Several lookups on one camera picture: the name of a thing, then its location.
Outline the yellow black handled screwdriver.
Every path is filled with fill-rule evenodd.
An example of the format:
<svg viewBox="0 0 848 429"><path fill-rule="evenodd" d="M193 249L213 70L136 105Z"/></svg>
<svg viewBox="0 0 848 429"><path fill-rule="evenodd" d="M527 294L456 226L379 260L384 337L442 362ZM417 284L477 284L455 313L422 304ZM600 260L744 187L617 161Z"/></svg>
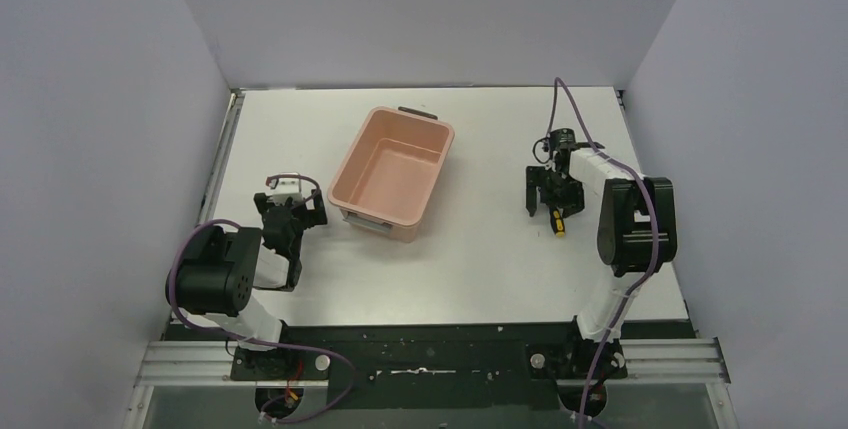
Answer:
<svg viewBox="0 0 848 429"><path fill-rule="evenodd" d="M566 230L564 219L557 208L550 209L550 225L556 237L564 237Z"/></svg>

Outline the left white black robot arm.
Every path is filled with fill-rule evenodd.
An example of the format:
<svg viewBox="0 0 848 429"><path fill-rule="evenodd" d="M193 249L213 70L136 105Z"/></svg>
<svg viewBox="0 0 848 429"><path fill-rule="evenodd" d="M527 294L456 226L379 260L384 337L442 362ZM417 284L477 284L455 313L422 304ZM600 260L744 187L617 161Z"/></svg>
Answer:
<svg viewBox="0 0 848 429"><path fill-rule="evenodd" d="M272 190L253 196L261 225L235 226L223 219L200 226L176 256L165 283L166 299L188 327L202 327L185 315L213 322L204 329L256 351L256 364L271 378L292 372L296 352L282 336L286 324L253 295L255 289L291 292L302 273L307 230L328 223L322 193L304 197L297 190Z"/></svg>

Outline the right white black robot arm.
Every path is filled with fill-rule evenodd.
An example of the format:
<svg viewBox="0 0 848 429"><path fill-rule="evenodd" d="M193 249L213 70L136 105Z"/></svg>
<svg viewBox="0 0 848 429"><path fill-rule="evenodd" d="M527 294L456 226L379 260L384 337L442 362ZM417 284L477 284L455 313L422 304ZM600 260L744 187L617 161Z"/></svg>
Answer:
<svg viewBox="0 0 848 429"><path fill-rule="evenodd" d="M525 209L534 216L540 205L546 206L556 236L565 234L567 218L584 210L586 192L600 198L596 247L608 271L578 312L576 324L584 340L613 341L641 286L676 256L673 184L635 171L602 147L578 141L570 128L549 132L533 148L546 156L525 170Z"/></svg>

